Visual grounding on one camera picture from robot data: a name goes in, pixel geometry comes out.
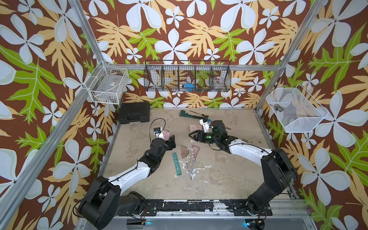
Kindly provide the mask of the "small dark object in basket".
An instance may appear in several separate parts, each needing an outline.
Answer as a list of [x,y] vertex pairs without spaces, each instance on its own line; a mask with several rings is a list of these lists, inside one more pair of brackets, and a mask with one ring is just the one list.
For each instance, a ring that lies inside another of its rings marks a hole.
[[280,106],[279,104],[274,105],[274,110],[277,112],[283,112],[284,107]]

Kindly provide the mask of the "green pipe wrench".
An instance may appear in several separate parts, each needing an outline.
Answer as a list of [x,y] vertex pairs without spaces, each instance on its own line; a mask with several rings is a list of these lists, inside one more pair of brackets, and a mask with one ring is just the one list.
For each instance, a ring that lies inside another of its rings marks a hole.
[[208,120],[208,118],[204,117],[204,116],[195,116],[195,115],[188,114],[185,110],[181,110],[180,113],[179,113],[179,116],[180,117],[198,119],[198,120],[202,120],[202,119],[203,120]]

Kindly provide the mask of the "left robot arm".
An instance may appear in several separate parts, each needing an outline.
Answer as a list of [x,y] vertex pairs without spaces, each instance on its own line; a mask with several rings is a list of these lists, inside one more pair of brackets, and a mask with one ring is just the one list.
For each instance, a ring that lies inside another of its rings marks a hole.
[[171,135],[168,140],[155,138],[150,143],[150,149],[145,151],[133,167],[110,178],[97,177],[80,201],[78,216],[102,230],[116,216],[141,214],[145,198],[137,192],[129,192],[128,195],[123,193],[152,175],[159,168],[166,151],[175,148],[175,135]]

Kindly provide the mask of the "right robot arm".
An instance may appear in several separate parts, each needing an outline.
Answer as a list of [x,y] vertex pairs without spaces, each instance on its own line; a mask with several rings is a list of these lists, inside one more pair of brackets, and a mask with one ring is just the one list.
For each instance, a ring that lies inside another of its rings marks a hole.
[[191,132],[188,135],[191,139],[215,144],[217,150],[243,157],[262,168],[264,182],[248,196],[245,207],[235,210],[235,213],[243,211],[251,216],[262,214],[266,204],[298,178],[297,170],[283,149],[265,149],[230,136],[221,120],[200,122],[203,129]]

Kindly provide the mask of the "black plastic tool case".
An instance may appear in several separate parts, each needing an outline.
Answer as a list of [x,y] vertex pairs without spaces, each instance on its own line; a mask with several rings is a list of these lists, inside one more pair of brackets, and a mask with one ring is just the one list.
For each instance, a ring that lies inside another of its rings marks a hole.
[[120,124],[129,124],[132,122],[149,122],[149,102],[123,103],[120,107],[118,121]]

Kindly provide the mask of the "teal straight ruler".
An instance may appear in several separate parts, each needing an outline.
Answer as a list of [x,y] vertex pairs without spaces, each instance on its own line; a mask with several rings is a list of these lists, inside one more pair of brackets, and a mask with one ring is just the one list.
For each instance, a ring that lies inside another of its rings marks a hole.
[[181,171],[180,163],[179,163],[178,156],[177,156],[176,152],[172,153],[172,158],[173,158],[173,163],[174,163],[174,168],[175,168],[175,171],[176,171],[176,175],[181,176],[182,171]]

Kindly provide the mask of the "pink triangle ruler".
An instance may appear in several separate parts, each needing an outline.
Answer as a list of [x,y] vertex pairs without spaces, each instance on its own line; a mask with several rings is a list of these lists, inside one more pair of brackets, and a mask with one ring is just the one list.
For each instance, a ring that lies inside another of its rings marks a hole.
[[194,161],[196,161],[200,147],[196,146],[196,145],[192,145],[192,147],[189,149],[190,150],[190,154],[193,158]]

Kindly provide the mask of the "clear triangle ruler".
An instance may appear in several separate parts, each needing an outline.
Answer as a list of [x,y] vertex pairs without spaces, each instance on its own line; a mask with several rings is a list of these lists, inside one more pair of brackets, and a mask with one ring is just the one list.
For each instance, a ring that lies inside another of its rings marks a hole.
[[196,176],[195,166],[196,166],[196,161],[190,161],[190,162],[186,163],[186,167],[187,167],[187,170],[188,170],[191,181],[193,181],[194,177]]

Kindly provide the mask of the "yellow black screwdriver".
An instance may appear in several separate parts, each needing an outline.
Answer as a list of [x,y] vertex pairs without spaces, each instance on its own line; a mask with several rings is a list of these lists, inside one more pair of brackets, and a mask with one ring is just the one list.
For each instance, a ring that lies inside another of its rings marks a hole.
[[190,110],[190,112],[191,112],[191,113],[198,114],[198,115],[201,115],[202,117],[207,117],[207,118],[209,117],[209,115],[202,114],[202,113],[198,113],[198,112],[195,112],[195,111],[191,111],[191,110]]

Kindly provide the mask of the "white mesh basket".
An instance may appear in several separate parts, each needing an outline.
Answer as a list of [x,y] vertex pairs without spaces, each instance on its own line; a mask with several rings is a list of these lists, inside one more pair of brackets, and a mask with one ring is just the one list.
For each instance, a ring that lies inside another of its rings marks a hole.
[[[266,97],[266,101],[286,133],[309,133],[328,115],[328,110],[300,84],[280,86]],[[275,111],[276,104],[284,107],[284,111]]]

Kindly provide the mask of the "pink ruler set pouch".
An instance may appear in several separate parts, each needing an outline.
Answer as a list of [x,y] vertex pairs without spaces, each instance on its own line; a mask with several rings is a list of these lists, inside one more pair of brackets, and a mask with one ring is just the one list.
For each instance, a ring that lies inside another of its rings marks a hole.
[[165,141],[169,140],[172,133],[166,129],[164,129],[161,134],[159,135],[160,138],[164,139]]

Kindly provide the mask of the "blue object in basket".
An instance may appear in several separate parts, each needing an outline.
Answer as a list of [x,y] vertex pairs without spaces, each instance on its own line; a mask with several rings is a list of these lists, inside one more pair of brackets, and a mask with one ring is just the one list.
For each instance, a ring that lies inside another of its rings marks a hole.
[[186,84],[184,85],[184,88],[185,88],[185,90],[186,90],[187,92],[191,92],[191,91],[193,91],[193,90],[195,89],[195,86],[194,86],[193,84],[191,84],[191,83],[186,83]]

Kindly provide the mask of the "pink protractor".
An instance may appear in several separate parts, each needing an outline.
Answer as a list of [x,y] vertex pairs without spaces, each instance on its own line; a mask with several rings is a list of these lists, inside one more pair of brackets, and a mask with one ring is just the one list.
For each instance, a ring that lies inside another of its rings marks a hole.
[[188,155],[189,155],[188,147],[186,147],[184,145],[181,145],[180,150],[181,150],[181,158],[182,159],[188,157]]

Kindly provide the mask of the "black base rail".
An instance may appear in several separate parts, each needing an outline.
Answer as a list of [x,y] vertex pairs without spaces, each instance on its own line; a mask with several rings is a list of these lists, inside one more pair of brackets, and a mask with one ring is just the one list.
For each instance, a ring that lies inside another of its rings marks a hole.
[[220,211],[229,212],[232,216],[272,216],[269,203],[261,207],[261,212],[251,214],[246,199],[210,199],[210,200],[163,200],[146,199],[137,207],[123,211],[121,216],[158,216],[159,212],[184,212],[197,214],[203,212],[216,213]]

